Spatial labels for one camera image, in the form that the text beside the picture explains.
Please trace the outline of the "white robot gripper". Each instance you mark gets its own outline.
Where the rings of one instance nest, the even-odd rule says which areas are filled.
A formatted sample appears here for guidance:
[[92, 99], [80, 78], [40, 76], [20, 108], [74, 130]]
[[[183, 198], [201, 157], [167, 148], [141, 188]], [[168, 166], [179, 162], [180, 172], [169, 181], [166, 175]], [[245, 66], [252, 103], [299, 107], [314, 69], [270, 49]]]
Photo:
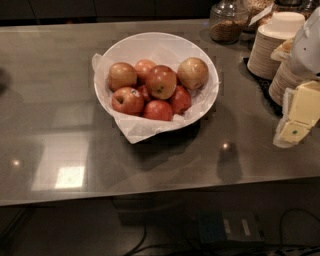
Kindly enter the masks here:
[[[305, 79], [320, 79], [320, 7], [317, 7], [295, 38], [289, 38], [271, 53], [275, 61], [290, 58], [291, 70]], [[283, 96], [283, 116], [273, 144], [280, 148], [298, 145], [320, 120], [320, 82], [308, 81]]]

